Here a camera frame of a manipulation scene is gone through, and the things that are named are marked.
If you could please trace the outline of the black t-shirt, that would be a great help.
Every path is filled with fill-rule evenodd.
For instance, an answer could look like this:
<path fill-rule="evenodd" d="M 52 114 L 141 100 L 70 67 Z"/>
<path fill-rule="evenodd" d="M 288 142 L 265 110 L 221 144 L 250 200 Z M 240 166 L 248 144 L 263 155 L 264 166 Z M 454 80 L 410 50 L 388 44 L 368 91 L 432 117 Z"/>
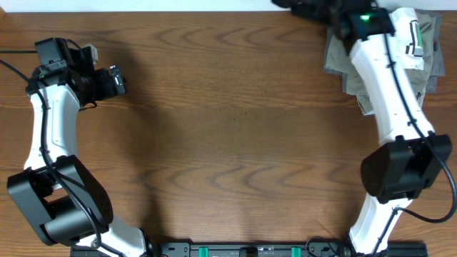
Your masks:
<path fill-rule="evenodd" d="M 342 5 L 341 0 L 271 0 L 283 9 L 290 9 L 294 16 L 328 23 L 334 11 Z"/>

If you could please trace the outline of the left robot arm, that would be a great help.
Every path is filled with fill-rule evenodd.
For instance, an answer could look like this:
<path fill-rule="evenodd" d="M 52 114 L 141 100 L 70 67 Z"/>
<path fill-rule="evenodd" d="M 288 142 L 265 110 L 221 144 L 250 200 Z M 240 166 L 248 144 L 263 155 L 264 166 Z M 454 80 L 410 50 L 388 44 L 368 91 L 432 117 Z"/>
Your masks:
<path fill-rule="evenodd" d="M 143 231 L 115 217 L 104 187 L 79 160 L 77 115 L 124 92 L 116 66 L 38 67 L 26 92 L 34 109 L 29 156 L 7 189 L 38 238 L 82 256 L 150 256 Z"/>

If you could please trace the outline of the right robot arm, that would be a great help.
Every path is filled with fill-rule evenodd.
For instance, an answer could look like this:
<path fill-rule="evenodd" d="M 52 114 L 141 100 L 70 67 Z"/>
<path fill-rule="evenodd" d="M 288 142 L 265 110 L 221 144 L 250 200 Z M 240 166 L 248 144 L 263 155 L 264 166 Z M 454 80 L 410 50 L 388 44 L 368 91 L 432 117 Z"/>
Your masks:
<path fill-rule="evenodd" d="M 340 254 L 387 256 L 388 237 L 401 214 L 443 223 L 456 212 L 455 203 L 442 218 L 408 208 L 440 172 L 448 178 L 451 198 L 456 198 L 456 182 L 446 165 L 452 144 L 449 136 L 436 134 L 418 105 L 388 11 L 375 1 L 337 1 L 330 12 L 336 35 L 368 93 L 379 137 L 378 149 L 361 163 L 366 197 Z"/>

